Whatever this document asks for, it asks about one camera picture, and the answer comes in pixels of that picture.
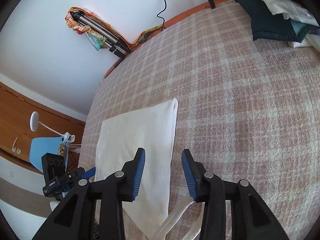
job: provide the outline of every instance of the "blue chair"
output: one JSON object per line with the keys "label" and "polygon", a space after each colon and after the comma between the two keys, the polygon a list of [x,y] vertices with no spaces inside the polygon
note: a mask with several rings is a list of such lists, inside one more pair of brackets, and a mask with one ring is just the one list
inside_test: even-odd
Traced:
{"label": "blue chair", "polygon": [[[59,145],[63,143],[63,136],[60,137],[39,137],[34,138],[31,141],[30,147],[30,155],[29,160],[30,163],[35,166],[39,171],[42,170],[41,157],[46,153],[58,154]],[[67,154],[65,157],[65,167],[68,165],[68,148]]]}

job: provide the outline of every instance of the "pile of clothes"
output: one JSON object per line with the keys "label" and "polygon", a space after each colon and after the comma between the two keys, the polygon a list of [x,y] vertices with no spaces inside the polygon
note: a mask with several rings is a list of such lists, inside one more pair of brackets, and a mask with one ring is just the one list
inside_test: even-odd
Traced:
{"label": "pile of clothes", "polygon": [[320,52],[318,0],[236,0],[251,17],[252,37],[288,41]]}

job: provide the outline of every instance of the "bed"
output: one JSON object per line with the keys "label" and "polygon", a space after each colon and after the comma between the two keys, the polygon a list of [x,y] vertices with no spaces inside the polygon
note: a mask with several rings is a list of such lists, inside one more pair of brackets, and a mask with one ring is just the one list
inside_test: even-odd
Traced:
{"label": "bed", "polygon": [[[304,239],[320,215],[320,54],[252,41],[250,17],[233,0],[201,10],[145,42],[100,83],[79,166],[95,166],[105,119],[172,98],[179,107],[169,212],[188,194],[180,156],[189,148],[222,179],[247,179],[289,238]],[[166,239],[181,239],[199,213],[193,204]],[[142,239],[125,213],[124,223],[127,239]]]}

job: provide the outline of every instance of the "metal screw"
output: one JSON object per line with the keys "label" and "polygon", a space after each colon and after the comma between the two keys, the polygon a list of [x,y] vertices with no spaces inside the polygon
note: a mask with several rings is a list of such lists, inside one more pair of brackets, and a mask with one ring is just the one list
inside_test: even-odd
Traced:
{"label": "metal screw", "polygon": [[87,185],[87,183],[88,183],[88,181],[86,179],[79,180],[79,185],[80,186],[85,186],[85,185]]}
{"label": "metal screw", "polygon": [[249,185],[249,182],[246,181],[245,179],[242,179],[242,180],[240,181],[240,185],[241,185],[241,186],[244,186],[244,187],[247,187],[247,186]]}
{"label": "metal screw", "polygon": [[208,178],[208,179],[211,179],[211,178],[213,178],[213,173],[207,171],[207,172],[204,174],[204,176],[205,176],[206,178]]}
{"label": "metal screw", "polygon": [[117,178],[121,178],[123,175],[124,175],[123,171],[117,171],[117,172],[115,173],[115,176],[116,176]]}

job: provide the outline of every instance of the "white desk lamp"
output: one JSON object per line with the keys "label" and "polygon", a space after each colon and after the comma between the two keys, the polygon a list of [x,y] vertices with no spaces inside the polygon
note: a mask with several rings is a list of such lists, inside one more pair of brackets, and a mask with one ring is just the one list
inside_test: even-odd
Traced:
{"label": "white desk lamp", "polygon": [[30,118],[30,128],[31,131],[35,132],[38,129],[38,124],[43,125],[45,128],[48,128],[49,130],[57,133],[58,135],[61,135],[64,137],[63,142],[67,142],[67,143],[72,143],[75,141],[76,136],[75,135],[70,135],[68,132],[66,132],[65,134],[61,134],[58,133],[57,131],[51,129],[50,127],[46,126],[45,124],[43,124],[42,122],[39,121],[39,114],[38,112],[33,112]]}

